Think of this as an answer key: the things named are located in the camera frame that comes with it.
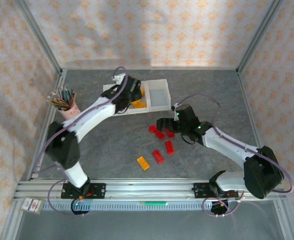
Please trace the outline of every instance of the white tray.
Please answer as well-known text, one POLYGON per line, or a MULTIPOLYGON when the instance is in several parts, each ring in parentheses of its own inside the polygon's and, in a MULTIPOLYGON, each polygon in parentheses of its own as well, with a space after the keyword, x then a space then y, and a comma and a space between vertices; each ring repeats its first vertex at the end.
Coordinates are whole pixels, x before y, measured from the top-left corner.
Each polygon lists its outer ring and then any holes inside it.
MULTIPOLYGON (((102 90, 106 91, 112 86, 114 86, 114 84, 103 85, 102 90)), ((125 113, 116 113, 114 116, 171 110, 171 95, 169 93, 166 79, 141 81, 140 88, 145 90, 145 96, 142 97, 141 102, 145 103, 147 107, 134 108, 133 105, 130 105, 125 113)))

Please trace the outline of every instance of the wire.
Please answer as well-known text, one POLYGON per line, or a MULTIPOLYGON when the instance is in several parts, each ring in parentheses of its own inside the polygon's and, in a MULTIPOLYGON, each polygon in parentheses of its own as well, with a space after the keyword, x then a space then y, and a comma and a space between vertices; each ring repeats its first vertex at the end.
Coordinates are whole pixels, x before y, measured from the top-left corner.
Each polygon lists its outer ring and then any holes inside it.
POLYGON ((180 137, 181 137, 181 139, 182 139, 185 143, 187 143, 187 144, 194 145, 194 144, 196 143, 196 141, 193 141, 193 142, 189 142, 189 141, 187 141, 187 140, 183 137, 183 135, 180 135, 180 137))
MULTIPOLYGON (((115 69, 115 71, 113 72, 113 77, 115 76, 116 72, 119 70, 119 69, 123 69, 126 73, 126 69, 123 67, 123 66, 119 66, 115 69)), ((119 92, 117 92, 115 94, 115 96, 113 96, 111 99, 109 99, 108 101, 105 101, 101 104, 98 104, 97 106, 93 106, 92 108, 88 109, 86 112, 83 112, 79 117, 77 117, 71 124, 69 124, 68 126, 62 128, 61 130, 59 130, 58 132, 56 132, 54 135, 52 135, 47 141, 46 143, 43 145, 42 149, 40 150, 40 152, 38 153, 37 155, 37 158, 36 158, 36 163, 35 163, 35 167, 41 162, 41 159, 45 153, 45 150, 47 149, 47 147, 49 146, 49 144, 57 137, 59 136, 61 133, 65 132, 66 130, 68 130, 69 128, 75 126, 82 118, 84 118, 87 114, 91 113, 92 111, 96 110, 96 109, 99 109, 100 107, 103 107, 107 104, 110 104, 113 100, 115 100, 116 98, 118 98, 118 96, 123 92, 123 90, 125 89, 125 86, 127 84, 127 81, 128 81, 128 75, 125 74, 125 77, 124 77, 124 83, 123 85, 121 86, 121 89, 119 90, 119 92)))
POLYGON ((51 166, 49 166, 49 167, 46 167, 45 169, 42 169, 42 170, 39 170, 39 171, 34 171, 34 174, 38 174, 38 173, 46 172, 46 171, 48 171, 49 169, 52 169, 52 168, 54 168, 54 167, 57 167, 56 164, 53 164, 53 165, 51 165, 51 166))
POLYGON ((293 182, 291 176, 289 175, 289 173, 288 173, 288 172, 287 172, 282 166, 280 166, 278 163, 274 162, 273 160, 269 159, 269 157, 266 157, 266 156, 260 154, 259 152, 255 152, 255 151, 253 151, 253 150, 251 150, 251 149, 249 149, 249 148, 246 148, 245 146, 242 146, 241 144, 239 144, 239 143, 237 143, 237 142, 235 142, 235 141, 229 139, 228 137, 222 135, 222 134, 217 130, 217 128, 216 128, 216 126, 215 126, 215 124, 214 124, 214 122, 215 122, 214 120, 215 120, 215 117, 216 117, 216 115, 218 114, 218 112, 220 111, 220 109, 221 109, 222 106, 221 106, 221 104, 220 104, 218 101, 216 101, 214 98, 212 98, 211 96, 208 96, 208 95, 206 95, 206 94, 196 93, 196 94, 193 94, 193 95, 190 95, 190 96, 185 97, 183 100, 181 100, 181 101, 178 103, 178 105, 181 105, 184 101, 186 101, 187 99, 190 99, 190 98, 192 98, 192 97, 194 97, 194 96, 203 96, 203 97, 206 97, 206 98, 210 99, 211 101, 213 101, 214 103, 216 103, 216 104, 218 105, 218 110, 217 110, 217 111, 214 113, 214 115, 212 116, 211 122, 212 122, 212 127, 213 127, 214 131, 217 133, 217 135, 218 135, 220 138, 226 140, 227 142, 229 142, 229 143, 231 143, 231 144, 233 144, 233 145, 235 145, 235 146, 237 146, 237 147, 239 147, 239 148, 241 148, 241 149, 243 149, 243 150, 245 150, 245 151, 248 151, 248 152, 250 152, 250 153, 252 153, 252 154, 257 155, 258 157, 260 157, 260 158, 266 160, 267 162, 271 163, 271 164, 274 165, 276 168, 278 168, 280 171, 282 171, 282 173, 283 173, 283 174, 286 176, 286 178, 289 180, 290 188, 289 188, 289 190, 285 190, 285 191, 282 191, 282 190, 272 190, 273 192, 275 192, 275 193, 279 193, 279 194, 290 194, 290 193, 292 193, 292 192, 294 191, 294 182, 293 182))
POLYGON ((75 198, 74 200, 72 200, 72 201, 71 201, 71 204, 70 204, 70 209, 71 209, 71 211, 72 211, 73 214, 84 216, 85 214, 89 213, 89 211, 82 211, 82 210, 75 211, 75 210, 74 210, 74 207, 73 207, 74 202, 75 202, 75 201, 80 201, 80 200, 81 200, 81 199, 79 199, 79 198, 75 198))
MULTIPOLYGON (((245 193, 245 191, 242 192, 242 194, 241 194, 241 196, 240 196, 240 200, 242 200, 242 198, 243 198, 243 196, 244 196, 244 193, 245 193)), ((228 216, 228 215, 234 213, 234 212, 236 211, 236 209, 239 207, 239 204, 240 204, 240 202, 238 202, 238 203, 237 203, 237 206, 236 206, 232 211, 230 211, 230 212, 228 212, 228 213, 226 212, 226 214, 210 214, 210 213, 208 213, 208 212, 205 211, 205 202, 206 202, 207 200, 209 200, 209 199, 215 199, 215 200, 217 200, 218 202, 220 202, 221 204, 223 204, 224 207, 227 209, 227 212, 229 211, 229 206, 227 206, 226 203, 224 203, 222 200, 220 200, 220 199, 217 198, 217 197, 207 197, 207 198, 205 198, 205 199, 202 201, 202 204, 201 204, 201 206, 202 206, 202 210, 203 210, 203 212, 204 212, 205 214, 207 214, 208 216, 215 217, 215 218, 217 218, 217 217, 225 217, 225 216, 228 216)))
POLYGON ((130 104, 127 105, 126 109, 123 112, 120 112, 120 113, 117 112, 116 114, 118 114, 118 115, 124 114, 125 112, 127 112, 127 110, 129 109, 129 107, 130 107, 130 104))
POLYGON ((56 209, 56 208, 54 207, 54 205, 52 204, 50 197, 51 197, 51 192, 52 192, 53 188, 54 188, 57 184, 59 184, 59 183, 61 183, 61 182, 65 182, 65 181, 67 181, 67 179, 59 180, 59 181, 55 182, 55 183, 50 187, 50 189, 49 189, 49 191, 48 191, 48 195, 47 195, 47 202, 48 202, 49 206, 51 207, 51 209, 54 210, 55 212, 59 213, 59 214, 62 214, 62 215, 65 215, 65 216, 67 216, 67 217, 71 217, 71 218, 79 218, 79 217, 83 217, 84 214, 82 214, 82 215, 74 215, 74 214, 69 214, 69 213, 63 212, 63 211, 59 211, 59 210, 56 209))

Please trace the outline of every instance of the white wall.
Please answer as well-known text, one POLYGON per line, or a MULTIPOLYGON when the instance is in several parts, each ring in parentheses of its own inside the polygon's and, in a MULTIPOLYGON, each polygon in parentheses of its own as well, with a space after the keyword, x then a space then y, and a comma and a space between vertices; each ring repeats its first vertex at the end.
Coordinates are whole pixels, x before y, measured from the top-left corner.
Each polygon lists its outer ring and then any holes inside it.
POLYGON ((238 67, 272 0, 27 0, 62 68, 238 67))
POLYGON ((0 235, 29 166, 55 72, 13 0, 0 0, 0 235))
MULTIPOLYGON (((283 2, 241 78, 263 143, 294 180, 294 0, 283 2)), ((294 192, 289 200, 294 209, 294 192)))

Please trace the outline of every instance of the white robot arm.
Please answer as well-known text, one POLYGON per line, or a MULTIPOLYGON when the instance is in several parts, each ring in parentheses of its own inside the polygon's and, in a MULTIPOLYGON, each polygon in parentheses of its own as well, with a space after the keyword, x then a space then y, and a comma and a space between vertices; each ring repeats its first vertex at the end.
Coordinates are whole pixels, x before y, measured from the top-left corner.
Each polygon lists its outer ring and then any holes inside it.
POLYGON ((189 104, 175 104, 173 110, 174 118, 157 120, 156 127, 159 131, 169 128, 171 132, 180 133, 182 139, 190 143, 184 139, 187 136, 193 143, 220 152, 243 169, 239 172, 222 170, 215 174, 209 180, 210 190, 215 197, 222 196, 227 191, 249 191, 253 196, 263 199, 284 179, 284 174, 276 166, 254 154, 262 154, 278 164, 269 147, 247 145, 217 127, 214 128, 207 121, 200 122, 189 104))
POLYGON ((84 196, 88 191, 90 180, 84 173, 80 163, 79 143, 83 137, 103 120, 113 116, 119 111, 126 109, 131 102, 142 98, 140 90, 141 81, 128 76, 126 86, 118 97, 110 101, 120 91, 124 84, 125 74, 120 74, 114 77, 116 83, 110 89, 104 91, 94 104, 84 110, 78 116, 58 123, 54 121, 50 124, 47 139, 63 128, 66 128, 72 123, 66 131, 58 135, 47 147, 45 152, 60 165, 65 172, 69 182, 80 196, 84 196))

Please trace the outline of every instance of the red block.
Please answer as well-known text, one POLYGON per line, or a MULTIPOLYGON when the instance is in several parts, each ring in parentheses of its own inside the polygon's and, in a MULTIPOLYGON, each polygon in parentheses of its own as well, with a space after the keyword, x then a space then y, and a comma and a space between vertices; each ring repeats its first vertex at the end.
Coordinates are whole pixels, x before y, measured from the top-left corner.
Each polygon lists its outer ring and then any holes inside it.
POLYGON ((168 128, 168 127, 166 127, 166 134, 167 134, 167 136, 168 136, 170 139, 173 138, 173 137, 175 137, 175 133, 169 131, 169 128, 168 128))
POLYGON ((158 130, 157 130, 155 125, 151 125, 151 126, 149 126, 149 132, 150 133, 156 133, 156 132, 158 132, 158 130))
POLYGON ((161 131, 157 131, 155 134, 159 140, 162 140, 166 137, 165 134, 161 131))
POLYGON ((172 141, 165 141, 165 146, 166 146, 167 154, 170 155, 175 153, 172 141))
POLYGON ((153 151, 152 155, 156 159, 158 164, 161 164, 164 162, 164 158, 158 150, 153 151))

